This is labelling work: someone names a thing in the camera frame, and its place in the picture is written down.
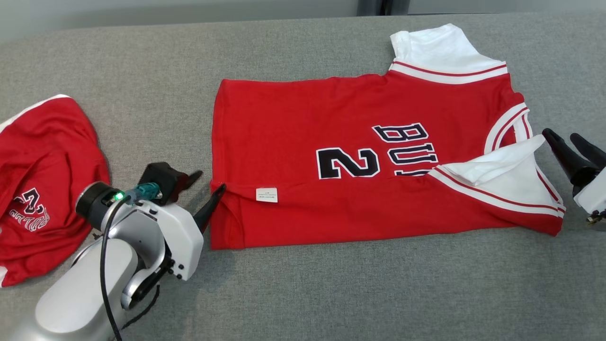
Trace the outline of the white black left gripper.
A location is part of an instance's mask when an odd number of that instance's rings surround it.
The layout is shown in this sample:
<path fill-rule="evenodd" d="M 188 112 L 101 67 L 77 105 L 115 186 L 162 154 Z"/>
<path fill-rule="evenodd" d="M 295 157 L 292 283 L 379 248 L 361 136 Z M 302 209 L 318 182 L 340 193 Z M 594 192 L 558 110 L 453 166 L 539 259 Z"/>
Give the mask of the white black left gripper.
<path fill-rule="evenodd" d="M 188 175 L 188 190 L 203 175 L 197 170 Z M 98 181 L 85 188 L 76 203 L 76 212 L 91 226 L 134 248 L 144 268 L 133 279 L 142 281 L 161 276 L 163 270 L 188 280 L 195 272 L 203 250 L 206 228 L 218 207 L 226 184 L 221 184 L 208 202 L 192 217 L 175 203 L 165 206 L 141 200 L 129 205 L 124 192 Z"/>

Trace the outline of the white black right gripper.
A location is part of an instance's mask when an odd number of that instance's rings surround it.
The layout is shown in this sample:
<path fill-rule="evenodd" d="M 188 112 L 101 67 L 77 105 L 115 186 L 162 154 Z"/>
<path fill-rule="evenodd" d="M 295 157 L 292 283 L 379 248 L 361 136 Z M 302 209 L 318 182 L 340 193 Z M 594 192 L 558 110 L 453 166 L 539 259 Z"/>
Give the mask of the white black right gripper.
<path fill-rule="evenodd" d="M 580 134 L 570 134 L 570 141 L 585 160 L 553 130 L 544 129 L 543 137 L 573 185 L 574 202 L 587 212 L 587 223 L 606 223 L 606 152 Z"/>

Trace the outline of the red white basketball jersey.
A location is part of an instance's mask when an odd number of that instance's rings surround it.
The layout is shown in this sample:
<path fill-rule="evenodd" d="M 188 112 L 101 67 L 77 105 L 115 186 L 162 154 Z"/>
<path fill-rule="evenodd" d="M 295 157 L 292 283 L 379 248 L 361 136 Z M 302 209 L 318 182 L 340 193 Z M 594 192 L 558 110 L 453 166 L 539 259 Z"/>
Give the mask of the red white basketball jersey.
<path fill-rule="evenodd" d="M 535 159 L 545 140 L 507 64 L 452 24 L 391 44 L 383 75 L 221 82 L 212 249 L 559 233 L 566 209 Z"/>

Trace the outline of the red white-striped shorts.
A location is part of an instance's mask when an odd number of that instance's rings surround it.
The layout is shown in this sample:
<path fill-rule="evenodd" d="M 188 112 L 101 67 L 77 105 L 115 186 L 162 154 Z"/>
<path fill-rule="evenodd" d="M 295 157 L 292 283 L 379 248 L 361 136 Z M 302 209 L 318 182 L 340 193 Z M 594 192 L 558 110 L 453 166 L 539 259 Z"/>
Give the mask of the red white-striped shorts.
<path fill-rule="evenodd" d="M 0 288 L 45 276 L 91 231 L 74 211 L 90 184 L 110 175 L 97 132 L 59 94 L 0 124 Z"/>

